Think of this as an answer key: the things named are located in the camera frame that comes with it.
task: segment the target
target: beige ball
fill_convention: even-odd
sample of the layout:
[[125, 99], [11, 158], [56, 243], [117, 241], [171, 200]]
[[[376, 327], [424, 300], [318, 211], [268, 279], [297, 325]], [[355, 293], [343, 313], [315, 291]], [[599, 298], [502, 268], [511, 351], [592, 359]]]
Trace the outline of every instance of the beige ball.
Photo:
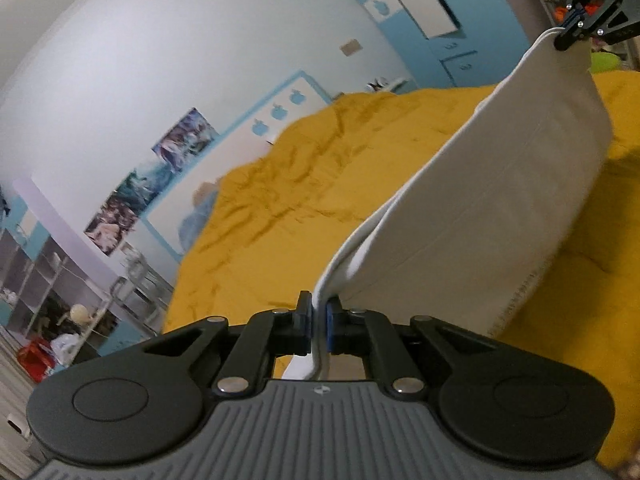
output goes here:
[[91, 322], [91, 314], [89, 314], [87, 307], [80, 303], [76, 303], [71, 307], [69, 318], [76, 325], [86, 325]]

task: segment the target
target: black and white object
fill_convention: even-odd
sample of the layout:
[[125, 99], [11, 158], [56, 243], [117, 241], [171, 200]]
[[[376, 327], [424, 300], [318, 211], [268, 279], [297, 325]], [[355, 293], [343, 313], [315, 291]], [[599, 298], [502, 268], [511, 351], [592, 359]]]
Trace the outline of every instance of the black and white object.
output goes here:
[[34, 479], [596, 480], [609, 393], [574, 368], [426, 316], [328, 305], [364, 381], [271, 379], [310, 345], [310, 294], [245, 326], [209, 317], [44, 381]]

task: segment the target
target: bed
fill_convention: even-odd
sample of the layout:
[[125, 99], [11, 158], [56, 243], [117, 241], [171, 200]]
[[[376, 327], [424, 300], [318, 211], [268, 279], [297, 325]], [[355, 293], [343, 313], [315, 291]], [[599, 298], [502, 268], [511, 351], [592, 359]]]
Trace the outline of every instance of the bed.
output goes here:
[[[604, 170], [539, 289], [499, 338], [607, 386], [616, 419], [598, 459], [612, 467], [640, 438], [640, 74], [595, 80], [615, 135]], [[350, 94], [290, 126], [266, 156], [221, 181], [180, 265], [165, 330], [210, 314], [241, 324], [294, 308], [344, 239], [491, 92]]]

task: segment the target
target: yellow bedspread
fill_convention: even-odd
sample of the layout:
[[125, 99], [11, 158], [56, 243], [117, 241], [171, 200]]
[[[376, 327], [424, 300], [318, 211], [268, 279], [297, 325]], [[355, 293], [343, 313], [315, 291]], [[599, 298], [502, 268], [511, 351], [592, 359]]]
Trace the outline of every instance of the yellow bedspread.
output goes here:
[[[639, 73], [596, 82], [616, 140], [575, 230], [502, 338], [586, 370], [616, 401], [599, 456], [640, 438]], [[344, 239], [422, 167], [492, 88], [353, 94], [289, 127], [268, 156], [231, 171], [182, 265], [166, 330], [210, 314], [232, 324], [293, 308]]]

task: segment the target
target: blue apple decal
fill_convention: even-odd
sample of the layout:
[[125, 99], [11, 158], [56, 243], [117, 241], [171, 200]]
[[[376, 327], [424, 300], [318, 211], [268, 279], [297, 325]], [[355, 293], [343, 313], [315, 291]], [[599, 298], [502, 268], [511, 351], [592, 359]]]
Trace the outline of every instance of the blue apple decal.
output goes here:
[[391, 10], [389, 6], [385, 2], [381, 2], [379, 0], [373, 0], [373, 6], [380, 13], [381, 16], [388, 16]]
[[279, 121], [283, 120], [287, 116], [287, 111], [280, 105], [273, 104], [273, 108], [271, 109], [271, 117], [277, 119]]
[[291, 95], [289, 96], [289, 101], [291, 101], [295, 105], [301, 105], [303, 102], [306, 101], [306, 96], [303, 95], [302, 92], [300, 92], [300, 90], [294, 89], [294, 91], [291, 92]]
[[256, 119], [254, 126], [251, 127], [251, 131], [257, 136], [261, 137], [266, 132], [269, 131], [269, 127], [266, 124], [264, 124], [262, 121], [259, 121], [258, 119]]

